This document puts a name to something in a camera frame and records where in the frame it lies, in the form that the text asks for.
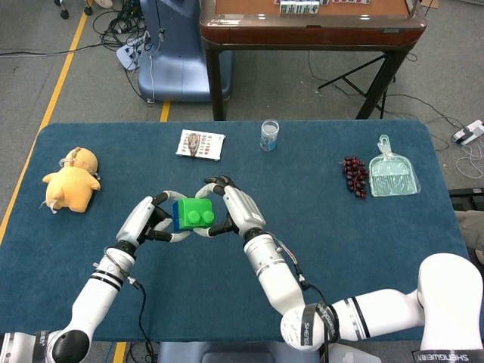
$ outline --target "floor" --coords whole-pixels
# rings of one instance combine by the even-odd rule
[[[14,50],[52,52],[67,50],[76,33],[84,4],[68,0],[70,18],[63,20],[52,2],[4,0],[0,2],[1,53]],[[102,10],[93,6],[95,14]],[[441,0],[427,15],[429,25],[413,50],[417,61],[407,60],[389,89],[389,118],[418,118],[428,123],[448,188],[483,187],[482,173],[459,160],[466,154],[449,138],[457,129],[429,106],[399,94],[412,95],[432,104],[441,113],[464,125],[484,117],[484,7],[458,0]],[[89,17],[80,34],[79,47],[95,44],[98,36]],[[226,104],[228,119],[351,119],[362,103],[359,96],[345,96],[321,84],[309,72],[331,79],[370,60],[372,53],[245,51],[235,55],[234,91]],[[0,58],[0,216],[8,208],[19,175],[41,125],[159,121],[161,103],[147,104],[130,89],[114,53],[93,48],[77,53],[70,65],[54,108],[48,108],[65,56]],[[350,77],[365,87],[376,67]],[[347,92],[352,89],[340,84]],[[168,121],[211,120],[209,104],[172,103]],[[479,155],[477,143],[473,153]],[[456,161],[464,173],[456,169]],[[484,167],[481,160],[475,164]],[[411,361],[417,342],[359,343],[361,349],[384,362]],[[87,362],[103,361],[110,343],[96,343]],[[137,345],[138,357],[141,347]],[[113,351],[107,361],[113,361]]]

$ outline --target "light green dustpan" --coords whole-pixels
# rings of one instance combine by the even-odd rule
[[[370,188],[374,197],[415,194],[420,191],[410,160],[392,153],[387,135],[380,136],[381,155],[370,162]]]

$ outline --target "robotic arm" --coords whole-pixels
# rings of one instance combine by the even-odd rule
[[[295,306],[304,306],[303,292],[294,279],[272,236],[263,231],[265,220],[254,200],[226,177],[208,178],[196,194],[203,198],[209,193],[222,196],[227,206],[227,219],[211,228],[196,228],[201,236],[213,237],[233,231],[244,239],[244,252],[249,258],[272,307],[285,314]]]
[[[0,363],[79,363],[88,354],[92,337],[104,320],[119,289],[128,280],[137,289],[141,285],[129,274],[135,264],[135,251],[145,240],[179,242],[190,232],[164,232],[172,221],[158,205],[168,199],[185,196],[164,191],[144,198],[119,230],[113,247],[95,263],[95,270],[73,304],[72,318],[63,330],[42,331],[35,336],[23,333],[0,334]]]
[[[330,343],[339,337],[354,341],[425,323],[423,351],[472,350],[484,358],[484,351],[477,350],[482,349],[479,332],[482,278],[466,259],[447,253],[428,257],[420,266],[417,289],[408,295],[397,290],[379,290],[333,305],[321,301],[307,306],[280,254],[281,248],[271,234],[263,231],[265,220],[253,199],[228,177],[209,178],[205,182],[196,197],[211,192],[221,195],[228,215],[222,225],[196,232],[213,237],[234,231],[244,239],[244,252],[268,301],[283,315],[281,335],[288,345],[299,350],[316,350],[326,333]]]

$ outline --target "toy building block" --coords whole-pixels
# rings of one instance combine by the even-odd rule
[[[175,231],[208,228],[212,226],[214,220],[215,215],[210,199],[186,198],[173,204]]]

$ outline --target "grapes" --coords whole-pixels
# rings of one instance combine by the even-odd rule
[[[346,178],[346,187],[359,199],[366,199],[366,179],[368,171],[365,169],[365,162],[357,157],[345,157],[343,164],[343,175]]]

